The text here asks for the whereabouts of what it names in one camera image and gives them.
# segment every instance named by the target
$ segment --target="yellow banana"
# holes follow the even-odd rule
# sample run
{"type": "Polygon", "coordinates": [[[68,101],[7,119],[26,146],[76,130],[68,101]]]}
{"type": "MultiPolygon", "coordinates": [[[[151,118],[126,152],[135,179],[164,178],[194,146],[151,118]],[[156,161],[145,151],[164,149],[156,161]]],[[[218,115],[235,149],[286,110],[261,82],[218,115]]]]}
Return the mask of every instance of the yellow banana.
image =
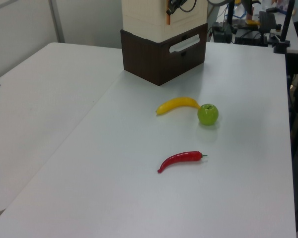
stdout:
{"type": "Polygon", "coordinates": [[[160,115],[180,106],[190,106],[200,109],[200,105],[193,98],[180,97],[165,102],[164,104],[160,105],[155,112],[160,115]]]}

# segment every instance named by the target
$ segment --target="toy fruit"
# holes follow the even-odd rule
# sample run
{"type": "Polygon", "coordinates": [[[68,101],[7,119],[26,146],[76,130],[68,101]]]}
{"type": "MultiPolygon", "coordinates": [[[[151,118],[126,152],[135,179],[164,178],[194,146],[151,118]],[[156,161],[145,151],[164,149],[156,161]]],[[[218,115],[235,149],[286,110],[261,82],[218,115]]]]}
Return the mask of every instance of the toy fruit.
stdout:
{"type": "Polygon", "coordinates": [[[165,102],[164,104],[160,105],[155,112],[157,115],[160,115],[180,106],[190,106],[197,109],[200,108],[200,105],[193,98],[180,97],[165,102]]]}
{"type": "Polygon", "coordinates": [[[213,104],[204,104],[198,110],[198,118],[203,125],[213,125],[219,117],[219,111],[213,104]]]}

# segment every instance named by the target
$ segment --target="red chili pepper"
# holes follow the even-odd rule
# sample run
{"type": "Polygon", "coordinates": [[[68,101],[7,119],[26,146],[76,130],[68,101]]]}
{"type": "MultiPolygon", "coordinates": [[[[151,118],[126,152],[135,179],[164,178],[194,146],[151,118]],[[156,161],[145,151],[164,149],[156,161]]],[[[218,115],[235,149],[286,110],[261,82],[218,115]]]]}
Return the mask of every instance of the red chili pepper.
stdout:
{"type": "Polygon", "coordinates": [[[202,155],[201,152],[199,151],[188,151],[188,152],[183,152],[179,153],[176,155],[173,155],[163,161],[163,163],[160,166],[160,169],[158,169],[158,173],[162,173],[165,168],[167,168],[169,165],[178,163],[178,162],[189,162],[189,161],[199,161],[202,159],[203,156],[207,155],[202,155]]]}

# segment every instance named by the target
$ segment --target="white container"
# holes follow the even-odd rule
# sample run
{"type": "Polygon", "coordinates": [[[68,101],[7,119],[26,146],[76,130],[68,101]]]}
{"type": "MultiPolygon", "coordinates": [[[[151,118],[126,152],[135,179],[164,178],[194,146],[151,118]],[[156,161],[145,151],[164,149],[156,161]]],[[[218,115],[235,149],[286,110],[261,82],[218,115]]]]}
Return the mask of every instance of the white container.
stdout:
{"type": "MultiPolygon", "coordinates": [[[[187,0],[182,8],[190,10],[195,0],[187,0]]],[[[189,12],[177,9],[167,24],[167,0],[122,0],[124,30],[154,42],[162,42],[207,22],[208,2],[197,0],[189,12]]]]}

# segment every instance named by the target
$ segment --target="box handle slot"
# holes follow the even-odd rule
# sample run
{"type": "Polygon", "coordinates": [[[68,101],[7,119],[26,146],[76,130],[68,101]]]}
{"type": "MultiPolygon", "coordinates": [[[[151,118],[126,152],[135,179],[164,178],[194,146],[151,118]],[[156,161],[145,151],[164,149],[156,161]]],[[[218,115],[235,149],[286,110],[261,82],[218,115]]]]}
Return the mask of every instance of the box handle slot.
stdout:
{"type": "Polygon", "coordinates": [[[170,47],[169,52],[179,52],[200,42],[200,36],[195,35],[170,47]]]}

